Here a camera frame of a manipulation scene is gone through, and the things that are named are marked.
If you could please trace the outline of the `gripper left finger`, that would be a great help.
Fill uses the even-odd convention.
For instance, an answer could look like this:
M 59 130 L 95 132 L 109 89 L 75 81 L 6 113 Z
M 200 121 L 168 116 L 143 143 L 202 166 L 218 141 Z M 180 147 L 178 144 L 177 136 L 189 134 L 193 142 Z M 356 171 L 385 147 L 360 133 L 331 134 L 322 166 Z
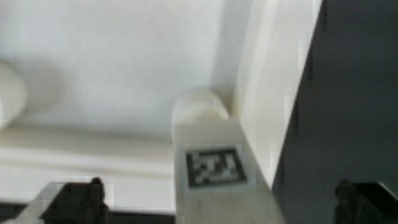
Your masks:
M 52 182 L 19 215 L 17 224 L 109 224 L 102 179 Z

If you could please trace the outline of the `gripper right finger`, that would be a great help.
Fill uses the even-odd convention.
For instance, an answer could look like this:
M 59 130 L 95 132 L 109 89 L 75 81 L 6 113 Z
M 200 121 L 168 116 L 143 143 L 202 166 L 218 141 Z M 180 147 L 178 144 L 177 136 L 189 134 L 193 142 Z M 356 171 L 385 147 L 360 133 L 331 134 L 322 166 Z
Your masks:
M 398 193 L 385 183 L 344 179 L 335 195 L 335 224 L 398 224 Z

